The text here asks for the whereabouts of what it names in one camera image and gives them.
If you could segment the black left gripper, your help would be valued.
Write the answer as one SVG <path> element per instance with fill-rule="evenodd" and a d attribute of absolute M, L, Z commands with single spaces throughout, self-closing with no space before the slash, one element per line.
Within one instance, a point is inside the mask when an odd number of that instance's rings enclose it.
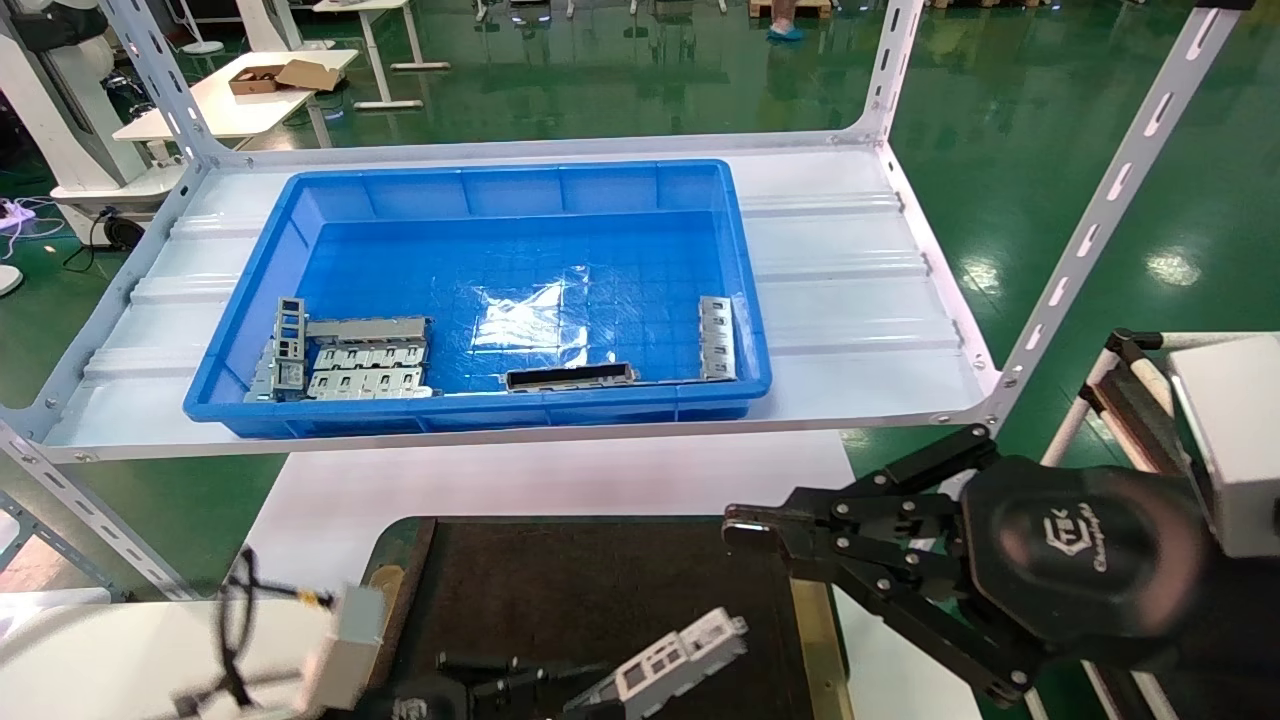
<path fill-rule="evenodd" d="M 517 656 L 439 653 L 438 671 L 442 675 L 419 676 L 366 691 L 351 710 L 349 717 L 600 719 L 600 705 L 577 708 L 543 707 L 539 689 L 526 687 L 600 679 L 609 670 L 608 664 L 536 662 Z M 468 697 L 465 687 L 470 691 Z"/>

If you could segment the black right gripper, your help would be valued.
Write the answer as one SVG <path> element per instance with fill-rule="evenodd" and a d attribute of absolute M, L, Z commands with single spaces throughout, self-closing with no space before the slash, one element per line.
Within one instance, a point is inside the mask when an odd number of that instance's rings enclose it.
<path fill-rule="evenodd" d="M 1181 625 L 1213 557 L 1213 537 L 1185 482 L 1119 466 L 1047 468 L 1019 456 L 991 465 L 997 459 L 987 427 L 963 427 L 844 488 L 797 487 L 778 507 L 732 503 L 722 537 L 740 550 L 790 552 L 792 578 L 838 587 L 1005 708 L 1030 691 L 1034 655 L 1000 648 L 879 564 L 809 555 L 818 536 L 941 539 L 957 532 L 963 510 L 973 585 L 1037 638 L 1062 647 L 1147 641 Z M 959 503 L 940 487 L 966 471 L 978 473 Z"/>

